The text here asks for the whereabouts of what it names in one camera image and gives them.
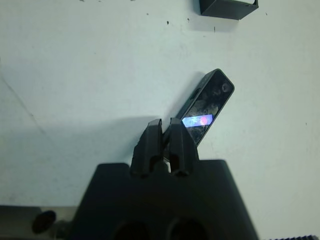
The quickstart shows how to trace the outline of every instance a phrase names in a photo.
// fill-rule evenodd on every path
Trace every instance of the black object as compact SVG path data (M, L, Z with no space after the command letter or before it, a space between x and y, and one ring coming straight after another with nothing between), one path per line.
M197 146L234 90L235 86L220 69L213 70L202 78L190 98L176 115L177 119L185 123L186 129ZM188 126L187 122L191 125L196 123L196 126Z
M293 237L293 238L282 238L276 240L319 240L316 236L300 236L300 237Z
M32 224L32 232L35 234L42 234L49 230L57 219L54 211L44 211L36 216Z
M224 19L243 19L258 7L258 0L253 4L236 0L200 0L201 15Z
M199 161L181 121L172 118L169 128L171 172L157 119L134 148L130 168L97 167L68 240L258 240L226 162Z

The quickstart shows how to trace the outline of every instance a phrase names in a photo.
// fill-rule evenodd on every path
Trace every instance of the black phone holder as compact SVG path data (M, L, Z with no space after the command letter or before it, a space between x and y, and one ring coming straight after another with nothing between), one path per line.
M258 0L253 4L235 0L200 0L201 15L224 19L243 19L258 7Z

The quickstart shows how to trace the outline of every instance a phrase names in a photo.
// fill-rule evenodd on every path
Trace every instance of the hole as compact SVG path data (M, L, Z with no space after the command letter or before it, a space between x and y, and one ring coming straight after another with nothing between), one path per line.
M150 240L150 236L144 223L130 222L117 231L114 240Z
M170 240L208 240L205 228L197 221L182 220L172 229Z
M32 224L32 231L35 234L41 234L47 231L55 223L57 215L54 211L44 211L36 216Z

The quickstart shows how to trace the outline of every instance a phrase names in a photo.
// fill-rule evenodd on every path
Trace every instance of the dark spot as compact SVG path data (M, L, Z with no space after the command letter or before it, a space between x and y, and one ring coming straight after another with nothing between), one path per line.
M41 234L47 231L56 221L57 215L54 211L45 211L38 216L32 224L32 231L35 234Z

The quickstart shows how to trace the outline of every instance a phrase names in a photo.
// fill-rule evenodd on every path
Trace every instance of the black plastic bracket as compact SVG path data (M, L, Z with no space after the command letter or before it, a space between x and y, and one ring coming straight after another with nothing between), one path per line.
M235 0L200 0L201 15L224 19L243 19L258 7L258 0L253 4Z

